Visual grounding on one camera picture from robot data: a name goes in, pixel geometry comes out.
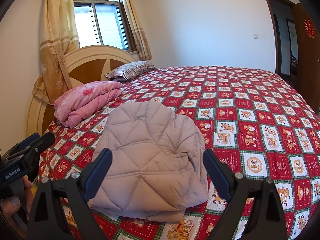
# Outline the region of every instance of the striped pillowcase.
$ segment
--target striped pillowcase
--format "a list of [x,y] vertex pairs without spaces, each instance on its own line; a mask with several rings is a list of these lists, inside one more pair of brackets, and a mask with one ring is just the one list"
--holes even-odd
[[155,69],[155,66],[148,61],[131,62],[111,70],[105,77],[110,79],[124,78],[125,80],[131,80],[152,69]]

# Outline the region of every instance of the doorway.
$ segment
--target doorway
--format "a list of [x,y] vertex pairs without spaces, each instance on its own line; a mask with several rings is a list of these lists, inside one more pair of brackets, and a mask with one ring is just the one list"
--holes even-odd
[[320,116],[320,33],[301,3],[266,1],[275,33],[276,73]]
[[299,56],[297,32],[291,13],[291,7],[294,3],[288,0],[267,0],[267,2],[275,29],[276,73],[289,85],[296,88]]

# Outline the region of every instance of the window frame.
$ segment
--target window frame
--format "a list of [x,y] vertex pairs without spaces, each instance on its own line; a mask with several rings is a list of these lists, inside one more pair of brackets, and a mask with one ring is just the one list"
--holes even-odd
[[99,27],[99,21],[98,21],[98,17],[97,17],[95,4],[97,4],[97,5],[98,4],[106,4],[106,5],[117,6],[117,9],[118,9],[118,12],[119,12],[118,16],[119,16],[119,19],[121,20],[121,23],[122,23],[122,26],[123,26],[123,35],[125,36],[126,43],[128,45],[127,49],[122,49],[122,50],[127,51],[127,52],[136,52],[137,51],[137,46],[136,46],[134,38],[133,38],[133,34],[132,34],[132,30],[131,30],[130,25],[129,25],[128,18],[126,16],[125,11],[124,11],[124,6],[123,6],[123,3],[122,3],[122,0],[118,0],[118,1],[110,1],[110,0],[73,0],[74,7],[77,7],[77,6],[91,6],[93,17],[94,17],[94,20],[95,20],[94,26],[97,28],[97,32],[98,32],[98,36],[99,36],[99,40],[100,40],[100,45],[103,45],[103,39],[102,39],[100,27]]

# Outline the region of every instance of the wooden door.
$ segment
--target wooden door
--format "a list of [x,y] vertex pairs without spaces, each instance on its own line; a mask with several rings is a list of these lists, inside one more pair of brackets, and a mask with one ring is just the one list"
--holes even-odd
[[276,27],[276,34],[277,34],[277,40],[278,40],[278,71],[277,74],[281,76],[281,66],[282,66],[282,50],[281,50],[281,36],[280,36],[280,30],[279,30],[279,23],[278,23],[278,18],[277,15],[274,13],[273,18],[275,19],[275,27]]
[[298,39],[297,90],[308,105],[318,113],[320,105],[320,34],[301,3],[294,4],[291,11]]

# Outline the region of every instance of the quilted down jacket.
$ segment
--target quilted down jacket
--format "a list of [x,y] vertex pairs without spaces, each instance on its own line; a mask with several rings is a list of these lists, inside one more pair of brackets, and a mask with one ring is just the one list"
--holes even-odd
[[103,148],[112,165],[89,206],[105,215],[178,222],[208,200],[203,136],[192,119],[154,101],[125,103],[108,117]]

